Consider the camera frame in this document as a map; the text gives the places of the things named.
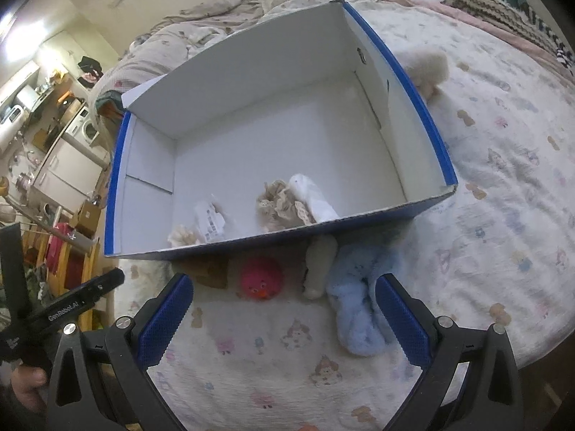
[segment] screw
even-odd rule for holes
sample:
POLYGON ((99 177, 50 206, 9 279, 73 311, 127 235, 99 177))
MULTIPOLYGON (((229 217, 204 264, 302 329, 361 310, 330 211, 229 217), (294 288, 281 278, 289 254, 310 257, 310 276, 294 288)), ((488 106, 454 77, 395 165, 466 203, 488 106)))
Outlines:
POLYGON ((64 334, 66 335, 71 335, 76 331, 76 324, 67 324, 66 327, 64 328, 64 334))
POLYGON ((499 324, 498 322, 496 322, 495 324, 493 324, 493 330, 497 334, 504 334, 505 333, 505 326, 503 324, 499 324))
POLYGON ((439 318, 437 318, 437 322, 442 328, 447 329, 453 325, 453 319, 451 319, 449 316, 439 316, 439 318))
POLYGON ((132 322, 131 318, 129 318, 128 316, 123 316, 116 321, 116 327, 118 329, 125 329, 130 325, 131 322, 132 322))

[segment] human hand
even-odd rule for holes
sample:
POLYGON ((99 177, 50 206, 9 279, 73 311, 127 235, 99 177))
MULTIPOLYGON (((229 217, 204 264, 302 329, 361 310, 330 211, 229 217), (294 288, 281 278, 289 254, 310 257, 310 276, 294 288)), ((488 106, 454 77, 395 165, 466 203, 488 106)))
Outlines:
POLYGON ((21 364, 12 371, 10 381, 15 397, 25 408, 34 413, 44 412, 46 404, 38 393, 38 388, 47 381, 44 370, 21 364))

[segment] white plush toy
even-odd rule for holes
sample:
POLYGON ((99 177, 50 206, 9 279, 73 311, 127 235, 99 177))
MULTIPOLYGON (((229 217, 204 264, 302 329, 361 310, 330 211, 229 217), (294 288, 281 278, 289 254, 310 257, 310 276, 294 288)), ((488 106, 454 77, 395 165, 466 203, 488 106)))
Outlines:
POLYGON ((304 296, 310 300, 321 298, 326 292, 326 277, 337 254, 337 240, 333 235, 312 238, 305 253, 308 272, 304 280, 304 296))
POLYGON ((196 233, 181 224, 176 225, 172 233, 168 235, 168 242, 170 242, 171 247, 190 246, 199 243, 196 233))
POLYGON ((310 177, 297 173, 289 180, 289 188, 298 201, 308 206, 317 223, 339 219, 336 211, 326 201, 319 186, 310 177))
POLYGON ((436 86, 449 79, 447 56, 438 48, 413 47, 393 54, 426 102, 436 86))

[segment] white cardboard box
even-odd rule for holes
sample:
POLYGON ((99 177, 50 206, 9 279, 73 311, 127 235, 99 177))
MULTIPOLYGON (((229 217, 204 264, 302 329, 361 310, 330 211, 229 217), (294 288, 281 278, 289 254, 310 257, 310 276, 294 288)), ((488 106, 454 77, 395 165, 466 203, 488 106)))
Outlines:
POLYGON ((110 180, 107 256, 176 259, 410 218, 457 181, 421 97, 342 0, 276 17, 123 96, 110 180), (264 182, 309 176, 340 219, 264 233, 264 182), (226 240, 170 248, 214 196, 226 240))

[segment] pink toy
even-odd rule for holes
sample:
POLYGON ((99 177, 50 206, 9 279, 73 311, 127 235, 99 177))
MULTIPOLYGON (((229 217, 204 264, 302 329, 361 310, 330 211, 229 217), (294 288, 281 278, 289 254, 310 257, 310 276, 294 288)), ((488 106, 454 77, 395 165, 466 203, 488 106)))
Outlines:
POLYGON ((269 300, 280 293, 284 285, 284 274, 275 260, 255 257, 242 268, 240 285, 246 296, 269 300))

